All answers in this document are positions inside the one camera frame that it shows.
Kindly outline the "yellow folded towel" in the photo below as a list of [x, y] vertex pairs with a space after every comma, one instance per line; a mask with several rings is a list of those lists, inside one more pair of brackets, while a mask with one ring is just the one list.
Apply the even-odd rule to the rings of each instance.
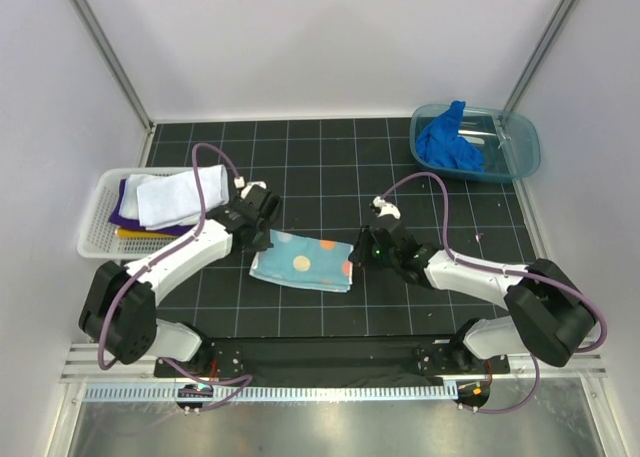
[[169, 239], [174, 238], [174, 235], [158, 233], [158, 232], [149, 232], [149, 231], [135, 231], [124, 228], [117, 228], [115, 230], [115, 235], [119, 238], [123, 239]]

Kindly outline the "aluminium frame post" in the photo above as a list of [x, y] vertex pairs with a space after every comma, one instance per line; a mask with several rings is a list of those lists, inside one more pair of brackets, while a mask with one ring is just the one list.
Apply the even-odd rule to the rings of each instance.
[[559, 0], [504, 105], [504, 112], [517, 109], [579, 2]]
[[89, 1], [69, 0], [69, 2], [85, 27], [91, 41], [96, 46], [107, 69], [115, 79], [115, 82], [122, 92], [125, 100], [142, 124], [143, 128], [147, 132], [150, 132], [153, 126], [152, 119], [144, 108], [142, 101], [134, 89], [131, 80], [127, 76], [124, 67], [122, 66]]

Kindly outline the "light blue bear towel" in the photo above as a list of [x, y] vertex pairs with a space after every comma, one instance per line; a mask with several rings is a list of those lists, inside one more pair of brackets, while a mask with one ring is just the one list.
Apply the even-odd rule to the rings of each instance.
[[124, 190], [122, 191], [121, 203], [118, 207], [118, 215], [130, 220], [139, 219], [139, 206], [137, 189], [148, 182], [163, 179], [163, 176], [148, 174], [132, 174], [122, 181]]

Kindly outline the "aluminium rail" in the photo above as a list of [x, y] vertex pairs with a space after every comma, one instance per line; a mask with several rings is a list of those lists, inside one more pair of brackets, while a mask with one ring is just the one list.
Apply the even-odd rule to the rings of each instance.
[[[110, 370], [103, 371], [97, 364], [98, 345], [96, 343], [72, 344], [61, 371], [60, 383], [96, 382], [133, 382], [151, 379], [156, 359], [143, 357], [141, 360], [124, 365], [116, 363]], [[526, 354], [509, 354], [499, 357], [498, 362], [507, 361], [510, 373], [514, 376], [532, 377], [534, 367], [532, 359]], [[539, 362], [542, 377], [602, 377], [606, 376], [604, 361], [598, 354], [578, 354], [561, 368]]]

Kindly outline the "dark blue towel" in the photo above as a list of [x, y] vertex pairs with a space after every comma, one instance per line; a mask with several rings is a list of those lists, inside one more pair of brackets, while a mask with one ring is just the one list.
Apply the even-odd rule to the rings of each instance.
[[416, 137], [415, 149], [424, 162], [447, 169], [484, 171], [481, 151], [459, 135], [465, 107], [464, 101], [453, 101]]

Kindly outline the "white plastic basket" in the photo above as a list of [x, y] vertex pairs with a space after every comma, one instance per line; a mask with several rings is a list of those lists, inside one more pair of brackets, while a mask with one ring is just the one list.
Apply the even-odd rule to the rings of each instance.
[[175, 237], [121, 237], [109, 221], [116, 209], [122, 179], [131, 174], [168, 176], [189, 171], [187, 167], [118, 168], [99, 179], [82, 219], [77, 251], [88, 259], [137, 260], [171, 244]]

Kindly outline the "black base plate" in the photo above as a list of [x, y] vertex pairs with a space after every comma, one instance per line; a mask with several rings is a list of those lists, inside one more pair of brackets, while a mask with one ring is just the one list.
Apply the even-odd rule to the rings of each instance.
[[436, 385], [456, 375], [505, 375], [506, 356], [476, 358], [452, 335], [205, 338], [201, 348], [178, 360], [154, 345], [154, 375], [181, 378], [176, 362], [198, 382], [237, 386], [248, 378], [265, 388], [374, 388]]

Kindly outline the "teal plastic bowl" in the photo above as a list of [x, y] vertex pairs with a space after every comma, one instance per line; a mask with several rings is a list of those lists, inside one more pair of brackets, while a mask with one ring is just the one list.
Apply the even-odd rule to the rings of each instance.
[[430, 166], [415, 149], [415, 139], [422, 129], [450, 105], [428, 104], [418, 108], [410, 121], [410, 150], [418, 167], [450, 179], [511, 183], [534, 174], [540, 165], [539, 139], [533, 124], [514, 112], [468, 107], [459, 135], [481, 151], [484, 171], [473, 172]]

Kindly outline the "left aluminium frame post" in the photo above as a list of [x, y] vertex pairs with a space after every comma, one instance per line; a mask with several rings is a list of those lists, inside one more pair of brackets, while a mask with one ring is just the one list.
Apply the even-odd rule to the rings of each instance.
[[152, 119], [144, 108], [142, 101], [134, 89], [131, 80], [127, 76], [124, 67], [122, 66], [89, 1], [69, 0], [69, 2], [85, 27], [91, 41], [96, 46], [107, 69], [115, 79], [115, 82], [122, 92], [125, 100], [142, 124], [143, 128], [147, 132], [150, 132], [153, 126]]

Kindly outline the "orange patterned towel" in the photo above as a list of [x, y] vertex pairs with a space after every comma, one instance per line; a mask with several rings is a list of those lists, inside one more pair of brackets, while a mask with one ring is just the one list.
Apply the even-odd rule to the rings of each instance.
[[351, 289], [351, 244], [277, 230], [270, 238], [272, 246], [253, 258], [251, 277], [302, 290], [347, 293]]

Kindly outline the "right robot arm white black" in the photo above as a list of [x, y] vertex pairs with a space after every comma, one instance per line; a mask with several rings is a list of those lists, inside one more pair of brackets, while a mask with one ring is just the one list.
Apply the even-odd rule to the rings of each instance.
[[505, 309], [505, 317], [468, 319], [432, 355], [463, 373], [491, 358], [524, 352], [563, 367], [598, 322], [555, 263], [500, 265], [470, 258], [418, 242], [390, 215], [361, 228], [349, 260], [356, 267], [391, 269], [411, 285], [466, 294]]

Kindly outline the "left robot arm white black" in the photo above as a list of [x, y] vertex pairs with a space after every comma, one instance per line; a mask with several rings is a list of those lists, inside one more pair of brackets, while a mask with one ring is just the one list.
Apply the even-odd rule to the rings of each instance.
[[251, 182], [226, 204], [208, 211], [194, 229], [155, 253], [126, 265], [109, 261], [95, 272], [79, 328], [99, 345], [101, 369], [145, 356], [172, 363], [190, 377], [213, 364], [212, 340], [187, 323], [162, 320], [161, 302], [207, 265], [234, 253], [271, 247], [270, 230], [282, 199], [263, 182]]

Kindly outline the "purple folded towel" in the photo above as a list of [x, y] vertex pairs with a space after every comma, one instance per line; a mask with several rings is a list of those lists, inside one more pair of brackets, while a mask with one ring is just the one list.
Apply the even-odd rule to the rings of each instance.
[[108, 221], [116, 226], [125, 228], [132, 231], [146, 231], [146, 232], [158, 232], [167, 235], [179, 236], [188, 232], [190, 228], [196, 225], [199, 221], [198, 215], [185, 218], [181, 221], [174, 221], [172, 225], [166, 223], [160, 226], [145, 227], [142, 226], [137, 218], [127, 218], [121, 214], [124, 210], [124, 200], [126, 199], [126, 186], [128, 178], [123, 178], [119, 181], [118, 187], [118, 199]]

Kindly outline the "right aluminium frame post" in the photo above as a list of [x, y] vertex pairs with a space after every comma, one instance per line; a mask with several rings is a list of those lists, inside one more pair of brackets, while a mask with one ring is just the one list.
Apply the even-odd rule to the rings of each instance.
[[504, 112], [517, 109], [579, 2], [559, 0], [504, 105]]

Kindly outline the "white towel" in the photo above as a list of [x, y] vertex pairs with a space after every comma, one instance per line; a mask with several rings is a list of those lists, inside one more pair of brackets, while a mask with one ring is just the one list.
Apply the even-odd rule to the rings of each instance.
[[138, 221], [146, 229], [186, 225], [201, 215], [196, 178], [204, 195], [205, 211], [229, 201], [228, 176], [222, 165], [199, 167], [142, 183], [136, 189]]

